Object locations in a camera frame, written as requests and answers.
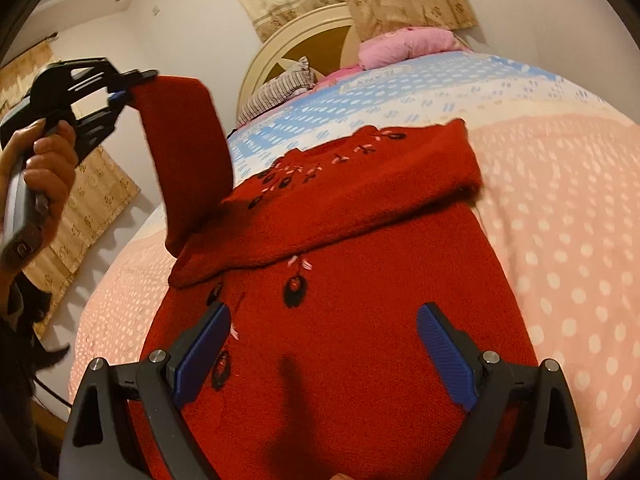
human hand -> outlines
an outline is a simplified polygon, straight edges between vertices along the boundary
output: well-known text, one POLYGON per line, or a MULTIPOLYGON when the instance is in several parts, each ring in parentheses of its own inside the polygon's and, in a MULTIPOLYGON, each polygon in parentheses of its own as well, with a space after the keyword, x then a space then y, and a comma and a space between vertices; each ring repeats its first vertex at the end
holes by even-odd
MULTIPOLYGON (((42 230, 42 248, 47 247, 56 236, 66 199, 76 179, 78 164, 78 156, 74 151, 76 133, 73 128, 66 121, 60 121, 55 134, 42 137, 44 127, 45 120, 42 119, 18 130, 0 154, 0 236, 12 169, 18 156, 33 146, 34 155, 27 161, 24 181, 29 188, 43 193, 49 199, 49 217, 42 230)), ((20 270, 0 267, 0 301, 4 299, 3 290, 8 290, 20 270)))

cream curved headboard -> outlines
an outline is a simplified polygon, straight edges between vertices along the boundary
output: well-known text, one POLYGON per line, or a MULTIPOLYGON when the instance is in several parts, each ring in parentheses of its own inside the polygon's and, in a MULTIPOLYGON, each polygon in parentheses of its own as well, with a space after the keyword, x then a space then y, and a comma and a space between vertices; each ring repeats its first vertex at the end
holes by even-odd
MULTIPOLYGON (((277 30, 255 56, 240 87, 236 115, 247 99, 274 77, 276 67, 286 70, 301 56, 307 56, 314 69, 314 57, 317 57, 322 58, 323 65, 331 67, 329 70, 337 70, 358 62, 359 45, 360 39, 353 27, 347 4, 333 4, 297 17, 277 30), (317 41, 312 45, 314 37, 317 37, 317 41), (300 46, 303 42, 306 42, 308 52, 304 46, 300 46)), ((327 75, 318 70, 314 71, 316 76, 327 75)))

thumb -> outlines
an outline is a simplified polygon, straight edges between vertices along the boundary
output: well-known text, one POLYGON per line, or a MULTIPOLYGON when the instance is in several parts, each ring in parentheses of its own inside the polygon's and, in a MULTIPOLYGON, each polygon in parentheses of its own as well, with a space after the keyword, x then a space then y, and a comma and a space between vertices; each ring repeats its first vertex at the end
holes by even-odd
POLYGON ((21 153, 26 152, 33 146, 44 133, 46 120, 39 119, 24 129, 17 130, 9 139, 9 142, 0 155, 0 177, 9 178, 11 170, 21 153))

metal screw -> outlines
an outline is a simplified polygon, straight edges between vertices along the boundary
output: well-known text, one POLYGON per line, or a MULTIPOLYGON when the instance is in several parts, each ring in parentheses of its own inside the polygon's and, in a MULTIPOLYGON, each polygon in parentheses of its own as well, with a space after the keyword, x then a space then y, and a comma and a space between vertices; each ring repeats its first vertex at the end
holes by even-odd
POLYGON ((482 354, 482 359, 484 359, 485 363, 489 363, 491 365, 495 365, 500 362, 500 356, 493 350, 487 350, 484 354, 482 354))
POLYGON ((149 360, 152 363, 161 363, 162 361, 164 361, 165 357, 166 357, 166 352, 164 350, 154 350, 149 355, 149 360))
POLYGON ((545 368, 550 372, 557 372, 560 369, 560 365, 554 359, 545 359, 545 368))
POLYGON ((100 368, 102 368, 103 365, 104 365, 104 359, 101 357, 97 357, 89 363, 89 368, 91 368, 91 370, 95 372, 96 370, 99 370, 100 368))

blue gripper pad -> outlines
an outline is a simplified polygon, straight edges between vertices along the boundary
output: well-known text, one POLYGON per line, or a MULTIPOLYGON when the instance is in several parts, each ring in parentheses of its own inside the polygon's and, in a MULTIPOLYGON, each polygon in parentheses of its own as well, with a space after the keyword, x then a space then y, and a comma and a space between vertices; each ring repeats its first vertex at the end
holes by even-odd
POLYGON ((470 412, 478 400, 473 370, 438 322, 429 304, 424 304, 418 309, 417 328, 418 336, 438 370, 449 397, 456 404, 461 404, 465 411, 470 412))
POLYGON ((179 410, 198 397, 231 330, 229 307, 224 303, 218 303, 217 306, 209 319, 201 319, 191 329, 199 332, 199 335, 175 368, 173 398, 179 410))

